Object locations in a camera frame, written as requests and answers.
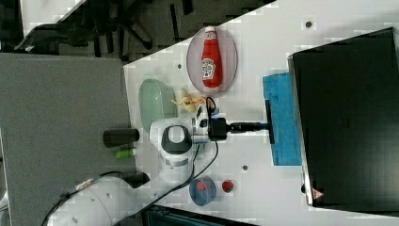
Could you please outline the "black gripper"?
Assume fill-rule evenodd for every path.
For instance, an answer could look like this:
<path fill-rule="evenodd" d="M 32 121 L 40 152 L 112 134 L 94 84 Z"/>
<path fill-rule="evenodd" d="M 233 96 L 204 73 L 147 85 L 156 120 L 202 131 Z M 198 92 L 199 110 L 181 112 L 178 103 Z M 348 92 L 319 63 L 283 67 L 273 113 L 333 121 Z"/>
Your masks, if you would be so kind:
<path fill-rule="evenodd" d="M 242 134 L 248 132 L 258 132 L 267 130 L 267 123 L 262 122 L 233 122 L 230 124 L 231 127 L 237 127 L 230 129 L 232 134 Z M 225 118 L 211 118 L 208 130 L 208 136 L 211 141 L 226 140 L 228 136 L 228 124 Z"/>

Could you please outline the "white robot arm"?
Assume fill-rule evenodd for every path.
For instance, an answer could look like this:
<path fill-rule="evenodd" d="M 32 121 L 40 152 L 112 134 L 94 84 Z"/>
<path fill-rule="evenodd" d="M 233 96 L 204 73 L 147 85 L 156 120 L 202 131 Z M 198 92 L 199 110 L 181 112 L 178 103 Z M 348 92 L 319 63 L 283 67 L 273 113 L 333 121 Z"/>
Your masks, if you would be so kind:
<path fill-rule="evenodd" d="M 160 171 L 141 186 L 126 178 L 102 175 L 67 193 L 50 211 L 42 226 L 115 226 L 194 177 L 197 148 L 208 141 L 225 140 L 227 134 L 272 129 L 264 122 L 233 122 L 218 115 L 218 108 L 199 105 L 186 119 L 170 118 L 151 123 L 150 144 L 158 151 Z"/>

